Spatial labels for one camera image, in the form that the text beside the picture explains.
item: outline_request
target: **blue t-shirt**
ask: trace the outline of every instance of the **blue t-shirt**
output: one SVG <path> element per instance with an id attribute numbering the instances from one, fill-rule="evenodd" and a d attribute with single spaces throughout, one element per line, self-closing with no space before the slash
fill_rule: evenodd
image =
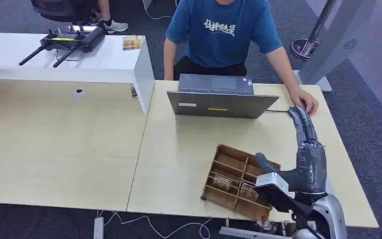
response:
<path id="1" fill-rule="evenodd" d="M 188 40 L 185 55 L 203 67 L 244 62 L 251 40 L 262 53 L 282 46 L 267 0 L 181 0 L 166 37 L 176 45 Z"/>

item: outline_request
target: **robotic arm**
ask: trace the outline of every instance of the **robotic arm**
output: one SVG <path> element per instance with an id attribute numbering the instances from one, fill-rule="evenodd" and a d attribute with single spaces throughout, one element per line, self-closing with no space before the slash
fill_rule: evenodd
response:
<path id="1" fill-rule="evenodd" d="M 279 171 L 257 153 L 257 163 L 265 174 L 257 177 L 255 189 L 266 195 L 279 212 L 292 210 L 298 228 L 295 239 L 346 239 L 342 207 L 335 196 L 326 192 L 326 154 L 311 118 L 298 105 L 291 107 L 288 114 L 296 129 L 296 168 Z M 289 192 L 295 192 L 295 197 L 290 197 Z"/>

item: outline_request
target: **yellow label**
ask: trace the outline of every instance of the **yellow label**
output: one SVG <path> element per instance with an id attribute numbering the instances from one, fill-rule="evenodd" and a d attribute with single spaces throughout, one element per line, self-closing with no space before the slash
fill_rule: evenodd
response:
<path id="1" fill-rule="evenodd" d="M 72 38 L 52 38 L 52 40 L 55 40 L 55 41 L 73 41 L 74 39 Z"/>
<path id="2" fill-rule="evenodd" d="M 208 108 L 210 111 L 228 111 L 228 109 L 222 109 L 222 108 Z"/>

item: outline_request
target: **sneaker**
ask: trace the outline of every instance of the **sneaker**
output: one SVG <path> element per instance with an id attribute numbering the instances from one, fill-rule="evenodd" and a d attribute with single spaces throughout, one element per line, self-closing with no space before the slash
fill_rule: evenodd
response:
<path id="1" fill-rule="evenodd" d="M 95 12 L 96 17 L 90 18 L 90 25 L 98 26 L 101 21 L 103 21 L 103 14 L 101 12 Z"/>
<path id="2" fill-rule="evenodd" d="M 114 33 L 116 31 L 125 31 L 128 28 L 127 23 L 116 22 L 114 20 L 112 20 L 112 24 L 110 26 L 107 26 L 106 23 L 104 23 L 103 25 L 108 33 Z"/>

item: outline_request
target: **robot finger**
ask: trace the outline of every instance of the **robot finger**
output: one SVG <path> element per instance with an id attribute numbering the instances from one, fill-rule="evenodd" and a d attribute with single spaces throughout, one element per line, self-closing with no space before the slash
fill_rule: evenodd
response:
<path id="1" fill-rule="evenodd" d="M 308 120 L 308 127 L 310 128 L 310 131 L 312 134 L 312 138 L 308 138 L 308 140 L 318 141 L 317 133 L 315 132 L 314 124 L 311 121 L 311 117 L 308 114 L 306 114 L 306 115 L 307 115 L 307 120 Z"/>
<path id="2" fill-rule="evenodd" d="M 279 171 L 267 160 L 262 153 L 256 153 L 256 161 L 259 167 L 264 170 L 264 173 L 278 173 Z"/>
<path id="3" fill-rule="evenodd" d="M 287 113 L 292 118 L 293 126 L 296 129 L 296 141 L 298 145 L 301 145 L 302 142 L 307 140 L 304 128 L 302 126 L 301 118 L 299 117 L 295 107 L 290 107 Z"/>
<path id="4" fill-rule="evenodd" d="M 295 108 L 298 113 L 298 116 L 300 117 L 300 120 L 302 121 L 302 127 L 304 129 L 306 138 L 308 140 L 313 140 L 314 138 L 317 138 L 317 137 L 314 137 L 315 135 L 315 131 L 313 131 L 314 127 L 312 127 L 312 123 L 311 123 L 311 120 L 309 119 L 309 115 L 307 114 L 307 112 L 305 112 L 305 110 L 299 105 L 295 105 Z"/>

